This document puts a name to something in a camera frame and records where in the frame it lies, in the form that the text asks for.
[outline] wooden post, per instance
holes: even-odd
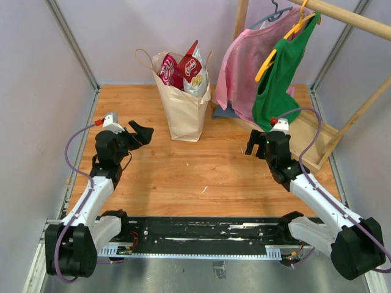
[[[304,0],[289,0],[293,3],[302,5]],[[327,15],[335,20],[342,21],[343,23],[354,26],[363,31],[377,35],[391,41],[391,26],[384,23],[380,23],[375,20],[371,20],[362,15],[356,14],[341,7],[326,3],[322,0],[309,0],[305,5],[307,8],[319,12],[323,15]]]
[[[233,33],[233,40],[235,40],[244,30],[248,6],[249,0],[238,0],[238,10],[236,12],[235,32]]]
[[[378,87],[378,89],[367,99],[365,103],[357,110],[357,112],[349,119],[341,130],[330,140],[330,142],[323,148],[323,157],[319,162],[322,165],[330,156],[331,152],[337,146],[343,135],[352,127],[353,124],[369,109],[369,107],[391,86],[391,75]]]

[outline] paper bag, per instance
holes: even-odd
[[[203,122],[205,120],[205,112],[208,107],[208,102],[211,98],[210,81],[208,77],[208,87],[203,96],[195,97],[188,93],[177,89],[171,85],[163,84],[161,78],[156,74],[161,69],[161,64],[165,56],[170,53],[172,57],[179,63],[183,56],[173,52],[161,52],[152,58],[148,55],[151,65],[144,64],[139,60],[136,50],[136,58],[138,61],[152,70],[156,85],[158,86],[161,101],[166,113],[167,122],[170,129],[171,139],[183,140],[185,142],[197,142],[200,139]],[[205,67],[208,65],[211,52],[206,61]]]

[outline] yellow hanger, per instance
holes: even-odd
[[[297,34],[301,30],[303,25],[305,25],[307,20],[313,18],[316,15],[315,13],[312,13],[309,16],[304,17],[303,9],[304,9],[304,6],[306,5],[307,2],[308,2],[308,0],[305,0],[303,2],[303,5],[300,8],[300,19],[299,19],[299,22],[297,24],[295,24],[292,27],[292,29],[283,37],[284,39],[287,40],[291,35]],[[263,74],[265,73],[265,71],[274,63],[274,61],[271,62],[271,59],[273,59],[273,57],[276,55],[276,53],[277,53],[277,50],[273,49],[273,51],[271,51],[269,57],[266,58],[265,62],[263,62],[261,68],[259,69],[259,71],[257,73],[257,76],[255,77],[255,81],[256,82],[259,82],[261,80],[261,78],[262,78]]]

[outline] red connector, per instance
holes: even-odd
[[[97,126],[102,125],[102,124],[103,124],[103,120],[104,120],[104,119],[99,119],[99,120],[95,121],[95,124],[96,124]]]
[[[270,119],[270,125],[274,126],[274,125],[276,125],[278,123],[278,121],[279,120],[276,117],[273,117],[272,119]]]

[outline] snack bag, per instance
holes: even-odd
[[[202,65],[198,40],[179,62],[178,68],[183,76],[184,91],[196,97],[203,96],[208,87],[208,78]]]
[[[177,61],[170,54],[167,54],[163,59],[160,72],[157,72],[157,75],[165,85],[172,85],[177,89],[181,89],[183,86],[183,78],[179,75]]]

